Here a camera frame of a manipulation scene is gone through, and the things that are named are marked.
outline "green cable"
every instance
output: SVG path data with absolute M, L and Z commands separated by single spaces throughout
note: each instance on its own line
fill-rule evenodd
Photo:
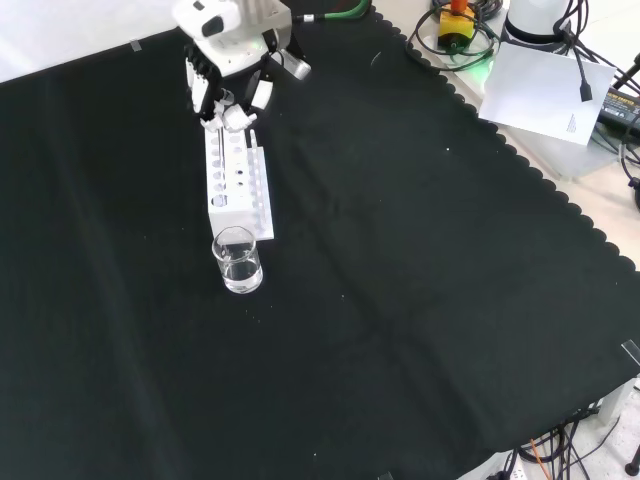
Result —
M 325 13 L 324 18 L 327 20 L 335 20 L 341 18 L 361 17 L 367 11 L 369 0 L 360 0 L 360 3 L 346 12 Z

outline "clear glass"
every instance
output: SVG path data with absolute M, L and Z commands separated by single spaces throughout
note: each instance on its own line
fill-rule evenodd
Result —
M 213 241 L 224 284 L 233 293 L 253 292 L 262 283 L 262 266 L 253 234 L 242 227 L 229 227 Z

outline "yellow device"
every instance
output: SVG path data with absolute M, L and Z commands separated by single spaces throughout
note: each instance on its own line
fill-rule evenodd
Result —
M 473 10 L 467 6 L 465 0 L 451 2 L 451 12 L 443 11 L 440 13 L 438 46 L 452 52 L 468 47 L 474 31 L 473 20 L 455 13 L 463 13 L 475 18 Z

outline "white wall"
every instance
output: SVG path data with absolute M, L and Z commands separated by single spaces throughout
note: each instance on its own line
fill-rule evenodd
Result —
M 0 82 L 176 26 L 174 0 L 0 0 Z

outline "orange cable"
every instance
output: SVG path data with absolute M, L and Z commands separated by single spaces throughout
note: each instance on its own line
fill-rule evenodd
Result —
M 551 475 L 549 475 L 549 472 L 547 472 L 547 469 L 544 468 L 544 465 L 542 464 L 542 460 L 540 460 L 540 455 L 538 455 L 538 449 L 536 448 L 536 442 L 533 441 L 533 438 L 529 439 L 529 442 L 531 442 L 531 446 L 533 447 L 533 454 L 536 456 L 536 460 L 538 462 L 538 465 L 540 465 L 540 468 L 544 472 L 544 476 L 547 477 L 547 480 L 551 480 Z

